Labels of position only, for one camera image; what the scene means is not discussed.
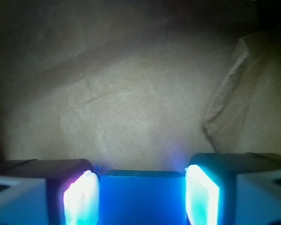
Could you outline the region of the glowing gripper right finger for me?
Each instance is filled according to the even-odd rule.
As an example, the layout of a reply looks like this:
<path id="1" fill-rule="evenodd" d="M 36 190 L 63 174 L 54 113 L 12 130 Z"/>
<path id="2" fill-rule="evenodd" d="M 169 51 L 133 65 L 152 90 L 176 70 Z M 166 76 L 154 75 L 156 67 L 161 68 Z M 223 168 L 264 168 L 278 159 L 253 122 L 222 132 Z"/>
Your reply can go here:
<path id="1" fill-rule="evenodd" d="M 281 225 L 281 155 L 197 153 L 185 169 L 191 225 Z"/>

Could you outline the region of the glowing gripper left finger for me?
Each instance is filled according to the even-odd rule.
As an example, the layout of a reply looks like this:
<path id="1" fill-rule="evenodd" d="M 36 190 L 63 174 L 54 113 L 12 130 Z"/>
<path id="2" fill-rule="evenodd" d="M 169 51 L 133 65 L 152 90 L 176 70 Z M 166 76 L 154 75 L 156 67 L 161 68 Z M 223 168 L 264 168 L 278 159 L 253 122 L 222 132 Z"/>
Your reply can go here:
<path id="1" fill-rule="evenodd" d="M 86 159 L 0 163 L 0 225 L 96 225 L 99 179 Z"/>

